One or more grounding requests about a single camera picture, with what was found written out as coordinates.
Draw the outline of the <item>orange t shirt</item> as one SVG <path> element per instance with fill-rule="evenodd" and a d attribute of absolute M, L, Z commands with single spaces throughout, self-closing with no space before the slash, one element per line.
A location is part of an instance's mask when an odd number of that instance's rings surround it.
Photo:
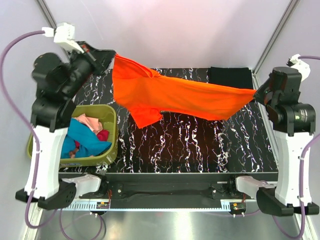
<path fill-rule="evenodd" d="M 162 112 L 208 121 L 228 120 L 254 98 L 255 90 L 161 75 L 129 58 L 115 55 L 113 98 L 141 129 L 160 121 Z"/>

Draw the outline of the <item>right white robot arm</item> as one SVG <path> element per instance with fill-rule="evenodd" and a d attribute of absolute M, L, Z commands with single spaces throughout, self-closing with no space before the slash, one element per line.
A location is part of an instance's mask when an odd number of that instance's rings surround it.
<path fill-rule="evenodd" d="M 310 75 L 310 67 L 297 63 L 275 67 L 254 94 L 272 122 L 278 145 L 277 185 L 249 175 L 238 176 L 227 185 L 228 195 L 255 199 L 261 212 L 277 217 L 317 215 L 320 207 L 309 189 L 309 149 L 315 141 L 316 111 L 299 102 L 300 85 Z"/>

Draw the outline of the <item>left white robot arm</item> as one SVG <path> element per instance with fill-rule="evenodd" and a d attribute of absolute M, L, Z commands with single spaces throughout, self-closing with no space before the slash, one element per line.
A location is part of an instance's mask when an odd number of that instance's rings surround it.
<path fill-rule="evenodd" d="M 63 142 L 76 109 L 74 96 L 91 75 L 103 75 L 116 55 L 85 41 L 80 50 L 70 50 L 68 63 L 55 53 L 40 55 L 33 63 L 32 78 L 37 83 L 31 108 L 33 150 L 27 183 L 15 193 L 16 200 L 37 203 L 44 210 L 67 208 L 79 196 L 92 193 L 103 198 L 108 186 L 97 174 L 59 178 Z"/>

